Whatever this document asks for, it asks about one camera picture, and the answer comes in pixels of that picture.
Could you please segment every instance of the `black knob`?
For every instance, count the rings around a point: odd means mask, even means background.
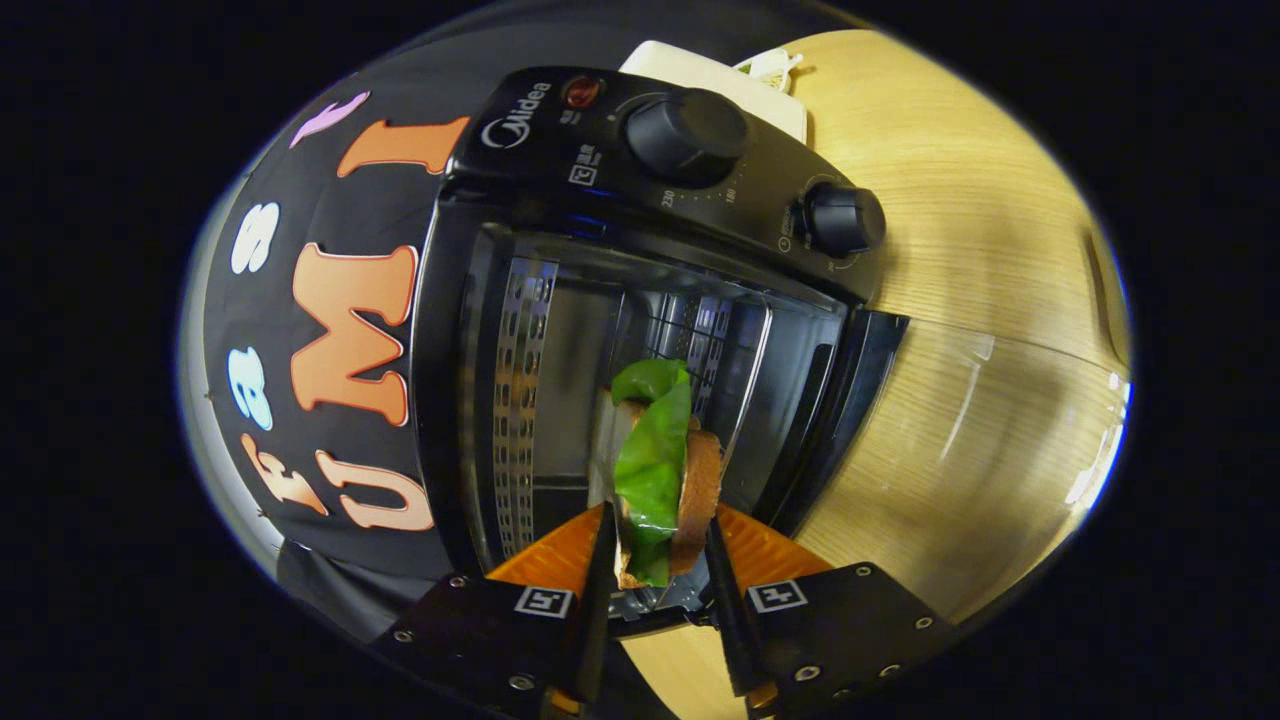
[[[869,190],[820,183],[805,196],[804,217],[813,243],[832,258],[865,252],[884,240],[884,210]]]
[[[627,117],[623,135],[654,176],[685,187],[724,179],[746,150],[746,118],[708,90],[680,90],[641,105]]]

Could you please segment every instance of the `wooden surface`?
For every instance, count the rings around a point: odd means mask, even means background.
[[[797,541],[873,561],[960,621],[1066,538],[1107,477],[1129,363],[1110,252],[1053,159],[946,68],[872,31],[787,50],[805,56],[810,145],[884,206],[870,306],[913,318]],[[713,629],[623,644],[678,716],[746,716]]]

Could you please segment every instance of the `sandwich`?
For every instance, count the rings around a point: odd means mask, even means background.
[[[634,363],[602,388],[591,492],[613,500],[618,588],[664,588],[694,569],[721,489],[721,443],[691,416],[681,360]]]

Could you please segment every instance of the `lettuce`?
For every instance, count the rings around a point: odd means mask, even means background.
[[[631,507],[631,521],[623,529],[631,547],[631,574],[649,585],[666,587],[692,409],[689,372],[682,360],[641,360],[613,378],[612,397],[614,405],[649,401],[622,443],[613,488]]]

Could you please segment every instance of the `black toaster oven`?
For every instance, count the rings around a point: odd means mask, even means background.
[[[687,363],[721,500],[794,534],[906,327],[864,307],[884,234],[870,191],[717,94],[508,76],[444,169],[413,300],[412,427],[453,568],[486,573],[611,497],[596,397],[644,357]],[[708,592],[705,561],[620,591],[611,634],[682,623]]]

